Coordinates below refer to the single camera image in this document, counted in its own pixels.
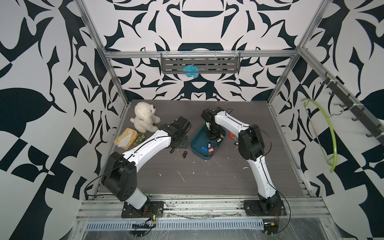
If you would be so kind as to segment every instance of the white robotic arm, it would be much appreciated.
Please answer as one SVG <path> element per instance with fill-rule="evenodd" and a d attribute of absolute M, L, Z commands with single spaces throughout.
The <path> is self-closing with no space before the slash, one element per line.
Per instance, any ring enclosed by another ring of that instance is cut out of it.
<path fill-rule="evenodd" d="M 241 131 L 245 131 L 250 128 L 249 124 L 235 119 L 231 115 L 227 114 L 226 111 L 218 112 L 215 115 L 215 122 L 230 132 L 234 133 L 236 137 L 239 137 L 239 133 Z M 269 176 L 269 172 L 265 164 L 265 156 L 258 156 L 256 161 L 247 159 L 247 162 L 251 166 L 259 194 L 266 199 L 275 195 L 275 186 L 273 185 L 271 177 Z"/>
<path fill-rule="evenodd" d="M 207 123 L 208 136 L 215 137 L 225 134 L 221 128 L 228 129 L 239 138 L 239 153 L 249 163 L 255 177 L 262 210 L 270 212 L 282 201 L 276 191 L 268 169 L 265 164 L 264 142 L 259 128 L 256 125 L 245 124 L 221 108 L 206 109 L 202 113 Z M 121 155 L 113 153 L 105 169 L 102 184 L 106 186 L 120 201 L 126 201 L 135 209 L 143 208 L 147 197 L 137 188 L 137 172 L 140 168 L 161 149 L 180 144 L 182 138 L 190 127 L 190 122 L 180 117 L 173 124 L 164 124 L 151 137 L 141 145 Z"/>

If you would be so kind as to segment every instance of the yellow tissue pack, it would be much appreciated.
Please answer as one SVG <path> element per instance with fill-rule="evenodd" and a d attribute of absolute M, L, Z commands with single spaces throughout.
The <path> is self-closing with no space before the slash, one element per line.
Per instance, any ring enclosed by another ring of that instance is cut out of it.
<path fill-rule="evenodd" d="M 122 134 L 120 134 L 120 136 L 118 136 L 115 139 L 114 143 L 116 146 L 122 147 L 125 150 L 128 150 L 128 148 L 136 140 L 138 135 L 139 134 L 137 133 L 137 131 L 135 131 L 131 128 L 127 128 L 127 129 L 125 129 L 125 131 Z"/>

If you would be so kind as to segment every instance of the black and white patterned wall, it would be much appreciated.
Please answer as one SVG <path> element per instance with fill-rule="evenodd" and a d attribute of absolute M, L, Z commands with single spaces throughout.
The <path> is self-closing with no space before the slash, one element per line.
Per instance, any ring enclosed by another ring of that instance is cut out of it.
<path fill-rule="evenodd" d="M 0 6 L 0 238 L 65 239 L 124 104 L 72 0 Z"/>
<path fill-rule="evenodd" d="M 381 0 L 334 0 L 308 50 L 324 64 L 377 118 L 383 120 L 384 3 Z M 332 116 L 338 163 L 333 173 L 326 163 L 305 112 L 304 98 L 311 98 L 331 114 L 342 103 L 322 79 L 300 59 L 273 102 L 295 159 L 312 191 L 323 197 L 344 238 L 384 237 L 384 147 L 354 115 Z M 319 109 L 309 104 L 308 114 L 327 157 L 333 155 L 328 124 Z"/>
<path fill-rule="evenodd" d="M 320 0 L 85 0 L 107 51 L 295 49 Z M 288 58 L 243 58 L 238 74 L 164 75 L 114 59 L 128 99 L 267 100 Z"/>
<path fill-rule="evenodd" d="M 129 100 L 266 101 L 288 57 L 243 58 L 235 74 L 163 74 L 159 59 L 113 59 Z"/>

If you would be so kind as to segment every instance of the debris on table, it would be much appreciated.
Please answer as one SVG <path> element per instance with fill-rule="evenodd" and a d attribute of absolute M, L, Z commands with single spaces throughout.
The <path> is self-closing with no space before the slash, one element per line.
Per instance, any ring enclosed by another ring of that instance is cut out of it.
<path fill-rule="evenodd" d="M 176 170 L 176 172 L 179 172 L 179 171 L 177 171 L 177 170 Z M 181 176 L 181 174 L 180 174 L 180 173 L 179 173 L 179 175 L 180 175 L 180 177 L 183 179 L 183 182 L 185 182 L 185 181 L 184 181 L 184 178 L 183 178 L 183 176 Z"/>

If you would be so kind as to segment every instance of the stuffed animal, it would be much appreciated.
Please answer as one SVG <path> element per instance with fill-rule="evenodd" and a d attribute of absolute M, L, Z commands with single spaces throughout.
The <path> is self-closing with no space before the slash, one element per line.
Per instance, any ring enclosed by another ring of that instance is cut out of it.
<path fill-rule="evenodd" d="M 150 132 L 155 132 L 159 128 L 154 126 L 154 123 L 159 123 L 161 119 L 158 116 L 155 116 L 156 108 L 152 104 L 145 102 L 139 102 L 135 106 L 135 118 L 131 118 L 135 128 L 142 133 L 145 133 L 147 130 Z"/>

